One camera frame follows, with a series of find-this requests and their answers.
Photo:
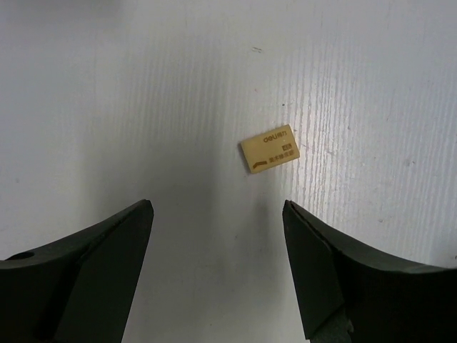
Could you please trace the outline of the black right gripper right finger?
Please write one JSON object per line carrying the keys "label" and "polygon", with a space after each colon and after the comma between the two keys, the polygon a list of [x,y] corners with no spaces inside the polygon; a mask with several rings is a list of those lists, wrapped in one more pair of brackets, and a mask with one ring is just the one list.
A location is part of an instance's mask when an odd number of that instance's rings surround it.
{"label": "black right gripper right finger", "polygon": [[311,342],[454,342],[456,270],[360,242],[286,201],[284,236]]}

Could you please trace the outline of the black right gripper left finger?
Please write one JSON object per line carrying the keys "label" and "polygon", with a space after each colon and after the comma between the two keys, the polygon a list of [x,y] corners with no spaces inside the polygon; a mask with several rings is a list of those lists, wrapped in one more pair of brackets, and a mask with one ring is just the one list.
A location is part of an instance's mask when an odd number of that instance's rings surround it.
{"label": "black right gripper left finger", "polygon": [[153,218],[141,200],[1,261],[1,341],[121,342]]}

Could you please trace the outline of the tan eraser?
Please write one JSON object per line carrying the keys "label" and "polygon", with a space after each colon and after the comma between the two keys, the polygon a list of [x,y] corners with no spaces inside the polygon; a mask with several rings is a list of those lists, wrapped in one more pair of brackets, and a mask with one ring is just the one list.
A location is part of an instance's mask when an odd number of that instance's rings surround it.
{"label": "tan eraser", "polygon": [[300,151],[289,124],[243,140],[241,149],[252,174],[300,157]]}

